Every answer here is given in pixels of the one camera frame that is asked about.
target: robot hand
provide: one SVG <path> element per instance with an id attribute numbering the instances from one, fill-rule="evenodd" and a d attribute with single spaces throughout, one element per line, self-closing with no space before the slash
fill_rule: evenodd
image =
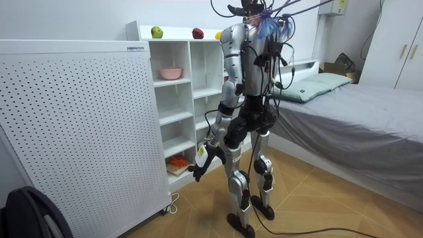
<path id="1" fill-rule="evenodd" d="M 213 147 L 206 143 L 200 147 L 196 155 L 196 164 L 188 168 L 188 171 L 193 172 L 192 176 L 197 182 L 206 173 L 215 156 L 222 160 L 222 164 L 226 163 L 225 153 L 219 146 Z"/>

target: red apple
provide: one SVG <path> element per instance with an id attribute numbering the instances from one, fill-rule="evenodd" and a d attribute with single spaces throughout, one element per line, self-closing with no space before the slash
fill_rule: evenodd
<path id="1" fill-rule="evenodd" d="M 204 33 L 202 30 L 198 29 L 198 28 L 194 28 L 192 30 L 192 37 L 194 37 L 194 39 L 203 39 L 204 38 Z"/>

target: wardrobe door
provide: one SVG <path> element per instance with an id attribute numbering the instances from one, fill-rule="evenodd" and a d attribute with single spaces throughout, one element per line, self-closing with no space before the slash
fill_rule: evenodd
<path id="1" fill-rule="evenodd" d="M 395 89 L 423 91 L 423 26 L 417 32 Z"/>
<path id="2" fill-rule="evenodd" d="M 385 0 L 360 84 L 395 88 L 422 20 L 422 9 L 421 0 Z"/>

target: pink bowl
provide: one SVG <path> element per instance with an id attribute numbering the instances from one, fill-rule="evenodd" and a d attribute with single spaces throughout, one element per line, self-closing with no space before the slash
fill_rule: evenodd
<path id="1" fill-rule="evenodd" d="M 182 74 L 182 68 L 162 68 L 159 70 L 160 76 L 166 80 L 175 80 Z"/>

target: green apple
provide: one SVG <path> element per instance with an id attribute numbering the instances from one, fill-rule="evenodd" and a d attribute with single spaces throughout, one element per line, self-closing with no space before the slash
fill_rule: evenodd
<path id="1" fill-rule="evenodd" d="M 160 39 L 163 37 L 163 31 L 158 26 L 154 26 L 151 29 L 151 36 L 156 39 Z"/>

